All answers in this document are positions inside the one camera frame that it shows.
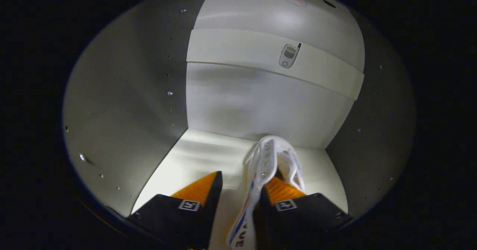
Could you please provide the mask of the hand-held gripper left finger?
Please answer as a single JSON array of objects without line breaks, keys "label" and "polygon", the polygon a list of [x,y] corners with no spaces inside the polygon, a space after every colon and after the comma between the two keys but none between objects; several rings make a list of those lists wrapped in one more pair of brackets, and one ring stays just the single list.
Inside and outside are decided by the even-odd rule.
[{"label": "hand-held gripper left finger", "polygon": [[222,191],[215,171],[175,194],[155,194],[127,221],[171,250],[207,250]]}]

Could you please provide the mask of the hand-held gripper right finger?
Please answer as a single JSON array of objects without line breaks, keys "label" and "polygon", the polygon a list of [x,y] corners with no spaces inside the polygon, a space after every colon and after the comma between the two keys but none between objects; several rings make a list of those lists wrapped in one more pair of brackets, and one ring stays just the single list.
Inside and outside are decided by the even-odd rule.
[{"label": "hand-held gripper right finger", "polygon": [[278,177],[263,187],[253,215],[259,250],[322,250],[353,219],[323,194]]}]

